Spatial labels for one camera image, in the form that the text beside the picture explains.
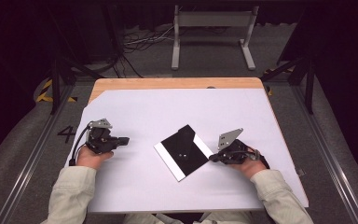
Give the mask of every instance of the human hand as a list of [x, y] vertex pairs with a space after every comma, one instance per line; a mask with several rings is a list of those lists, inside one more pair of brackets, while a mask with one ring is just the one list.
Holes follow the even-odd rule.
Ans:
[[230, 164], [229, 166], [240, 171], [248, 179], [262, 170], [267, 170], [267, 167], [261, 160], [252, 161], [249, 157], [245, 159], [243, 164]]
[[87, 146], [83, 146], [77, 156], [76, 166], [86, 166], [98, 170], [103, 161], [113, 157], [113, 151], [95, 154]]

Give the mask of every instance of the table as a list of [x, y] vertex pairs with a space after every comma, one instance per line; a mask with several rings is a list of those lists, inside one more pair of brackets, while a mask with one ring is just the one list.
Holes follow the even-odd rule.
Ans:
[[[193, 104], [199, 99], [201, 104]], [[188, 113], [189, 105], [194, 106], [192, 113]], [[115, 150], [112, 160], [103, 163], [96, 177], [95, 197], [89, 204], [91, 213], [263, 209], [253, 184], [222, 163], [207, 162], [180, 182], [174, 178], [153, 145], [177, 132], [184, 122], [213, 152], [217, 152], [220, 133], [243, 127], [239, 139], [261, 150], [270, 166], [281, 170], [295, 195], [308, 206], [258, 78], [99, 79], [78, 130], [90, 120], [102, 118], [112, 123], [113, 136], [131, 140]]]

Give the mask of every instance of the human arm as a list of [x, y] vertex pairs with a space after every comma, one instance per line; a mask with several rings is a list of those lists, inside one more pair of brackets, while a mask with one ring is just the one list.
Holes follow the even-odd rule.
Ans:
[[95, 176], [113, 152], [95, 154], [87, 147], [79, 151], [76, 166], [63, 168], [51, 192], [48, 219], [43, 223], [82, 223], [94, 196]]
[[230, 165], [249, 178], [257, 189], [257, 196], [276, 223], [313, 223], [281, 172], [269, 170], [261, 161], [249, 158], [243, 164]]

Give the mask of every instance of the black and white card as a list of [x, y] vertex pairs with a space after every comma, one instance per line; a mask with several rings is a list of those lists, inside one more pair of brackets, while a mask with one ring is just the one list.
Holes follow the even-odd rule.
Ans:
[[213, 155], [189, 125], [156, 144], [155, 149], [177, 181], [199, 169]]

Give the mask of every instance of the number 4 marking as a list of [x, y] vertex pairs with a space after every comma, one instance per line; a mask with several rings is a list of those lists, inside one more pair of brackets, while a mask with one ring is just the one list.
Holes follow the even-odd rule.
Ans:
[[71, 137], [71, 135], [75, 135], [76, 133], [72, 133], [72, 130], [74, 129], [74, 127], [72, 126], [68, 126], [66, 127], [64, 130], [60, 131], [59, 133], [57, 133], [57, 135], [64, 135], [66, 136], [66, 140], [65, 140], [65, 143], [68, 143], [69, 142], [69, 138]]

